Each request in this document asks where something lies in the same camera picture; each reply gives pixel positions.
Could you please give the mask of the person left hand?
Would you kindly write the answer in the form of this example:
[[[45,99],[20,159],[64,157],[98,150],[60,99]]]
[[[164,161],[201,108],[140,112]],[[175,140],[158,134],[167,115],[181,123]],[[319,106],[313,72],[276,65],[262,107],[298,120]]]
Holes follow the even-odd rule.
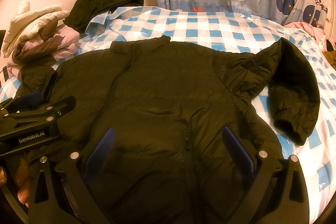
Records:
[[[24,155],[19,157],[19,165],[14,172],[11,173],[12,178],[18,187],[18,200],[29,208],[29,198],[31,190],[31,174],[29,163]]]

